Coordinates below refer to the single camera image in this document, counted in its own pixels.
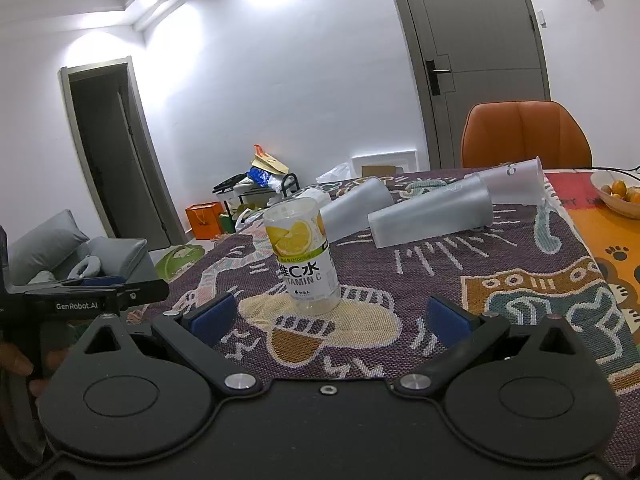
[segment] door handle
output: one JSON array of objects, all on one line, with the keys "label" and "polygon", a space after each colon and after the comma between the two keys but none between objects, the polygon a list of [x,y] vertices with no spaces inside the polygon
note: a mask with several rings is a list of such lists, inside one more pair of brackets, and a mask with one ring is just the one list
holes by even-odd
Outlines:
[{"label": "door handle", "polygon": [[431,87],[431,95],[440,95],[440,83],[438,82],[438,74],[450,74],[451,69],[445,68],[442,70],[436,70],[436,63],[433,59],[425,60],[424,67],[427,69],[427,78],[429,79],[429,86]]}]

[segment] white bag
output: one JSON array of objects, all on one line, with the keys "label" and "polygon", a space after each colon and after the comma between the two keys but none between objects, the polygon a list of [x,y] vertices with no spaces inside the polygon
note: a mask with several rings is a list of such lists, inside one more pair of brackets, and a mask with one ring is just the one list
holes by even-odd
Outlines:
[{"label": "white bag", "polygon": [[352,178],[355,178],[355,176],[351,173],[351,164],[343,162],[342,164],[338,164],[332,170],[327,171],[325,174],[320,175],[316,178],[316,182],[318,184],[325,184],[327,182],[350,180]]}]

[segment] open doorway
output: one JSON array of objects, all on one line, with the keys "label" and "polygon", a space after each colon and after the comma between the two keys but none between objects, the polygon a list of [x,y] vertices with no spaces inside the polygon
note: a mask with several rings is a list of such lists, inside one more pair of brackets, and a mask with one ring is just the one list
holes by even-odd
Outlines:
[{"label": "open doorway", "polygon": [[60,69],[84,177],[110,237],[185,243],[148,133],[130,57]]}]

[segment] screw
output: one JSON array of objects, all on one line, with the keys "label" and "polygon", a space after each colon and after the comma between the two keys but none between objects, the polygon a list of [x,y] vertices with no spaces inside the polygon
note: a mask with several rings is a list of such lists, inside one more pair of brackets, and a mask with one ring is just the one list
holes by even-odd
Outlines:
[{"label": "screw", "polygon": [[249,374],[231,374],[225,379],[225,384],[232,390],[247,390],[254,386],[255,377]]},{"label": "screw", "polygon": [[431,379],[422,374],[407,374],[400,379],[400,384],[407,390],[426,390],[431,386]]},{"label": "screw", "polygon": [[320,386],[320,393],[323,395],[335,395],[338,393],[338,388],[330,384],[325,384],[324,386]]}]

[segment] bottle label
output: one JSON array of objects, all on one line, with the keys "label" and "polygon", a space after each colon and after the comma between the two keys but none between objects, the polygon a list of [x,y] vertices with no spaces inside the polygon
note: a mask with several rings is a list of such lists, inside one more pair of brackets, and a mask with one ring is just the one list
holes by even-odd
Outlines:
[{"label": "bottle label", "polygon": [[283,222],[266,229],[288,293],[301,301],[328,298],[339,285],[321,216]]}]

